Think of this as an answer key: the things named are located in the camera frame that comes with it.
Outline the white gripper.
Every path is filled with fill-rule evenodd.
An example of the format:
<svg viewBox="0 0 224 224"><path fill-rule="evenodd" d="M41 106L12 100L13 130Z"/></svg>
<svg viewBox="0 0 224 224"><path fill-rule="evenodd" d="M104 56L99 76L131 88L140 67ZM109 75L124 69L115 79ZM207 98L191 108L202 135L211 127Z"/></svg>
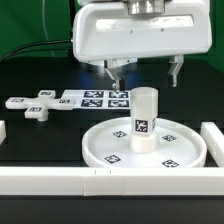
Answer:
<svg viewBox="0 0 224 224"><path fill-rule="evenodd" d="M162 13L131 15L125 1L81 1L73 23L73 52L81 62L104 61L114 91L125 80L112 60L171 56L168 85L187 54L204 53L212 44L210 0L170 0Z"/></svg>

